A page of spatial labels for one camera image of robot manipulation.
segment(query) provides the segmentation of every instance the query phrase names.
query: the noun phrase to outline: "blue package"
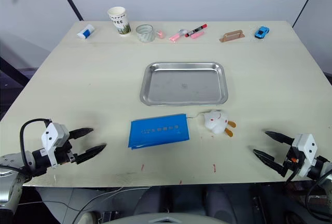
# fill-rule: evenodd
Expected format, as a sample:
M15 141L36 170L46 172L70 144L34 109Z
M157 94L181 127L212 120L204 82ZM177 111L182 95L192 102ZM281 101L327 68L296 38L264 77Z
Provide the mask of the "blue package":
M129 144L131 149L189 140L187 116L171 115L131 122Z

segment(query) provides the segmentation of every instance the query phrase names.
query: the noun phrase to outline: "metal tray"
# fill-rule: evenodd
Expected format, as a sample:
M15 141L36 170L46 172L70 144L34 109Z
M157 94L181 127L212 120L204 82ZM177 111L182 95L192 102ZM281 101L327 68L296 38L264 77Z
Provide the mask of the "metal tray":
M228 98L216 62L156 62L145 69L141 101L148 106L220 105Z

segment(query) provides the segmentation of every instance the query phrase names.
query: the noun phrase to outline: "paper cup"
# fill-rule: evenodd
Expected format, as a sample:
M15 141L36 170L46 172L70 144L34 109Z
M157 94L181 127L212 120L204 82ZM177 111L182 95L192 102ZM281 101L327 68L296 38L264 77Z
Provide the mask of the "paper cup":
M126 35L131 32L126 9L123 7L113 7L107 11L109 18L113 21L119 34Z

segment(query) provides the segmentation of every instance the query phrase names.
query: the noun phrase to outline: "table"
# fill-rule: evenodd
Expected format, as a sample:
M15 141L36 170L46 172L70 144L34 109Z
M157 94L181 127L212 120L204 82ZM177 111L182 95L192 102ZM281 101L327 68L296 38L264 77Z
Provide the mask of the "table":
M86 39L76 33L91 23ZM131 22L134 30L143 22ZM148 22L166 37L202 22ZM106 148L80 165L65 164L34 178L28 185L116 187L282 181L252 153L263 150L282 162L288 146L263 130L294 137L308 132L317 155L332 159L332 87L284 21L207 22L197 39L167 38L143 44L136 34L123 37L111 22L77 22L38 69L0 122L0 154L19 152L19 130L33 118L52 118L69 130L94 127L71 141L81 153L100 143ZM268 26L264 39L255 31ZM220 43L221 36L242 29L245 38ZM228 100L220 106L150 107L140 101L146 66L158 61L214 61L225 70ZM128 148L130 121L141 118L222 109L237 123L234 137L213 135L203 117L188 119L190 140L143 149ZM26 128L26 149L42 147L45 127Z

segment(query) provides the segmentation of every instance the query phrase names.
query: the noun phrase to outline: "marker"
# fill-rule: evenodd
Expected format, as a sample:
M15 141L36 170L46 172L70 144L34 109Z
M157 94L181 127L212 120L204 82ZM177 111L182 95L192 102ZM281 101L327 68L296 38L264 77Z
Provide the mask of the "marker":
M197 29L194 29L193 31L188 32L188 33L185 35L185 37L191 36L193 33L197 32L197 31L200 31L200 30L206 28L207 26L208 26L208 25L205 23L205 24L203 24L202 26L199 26Z

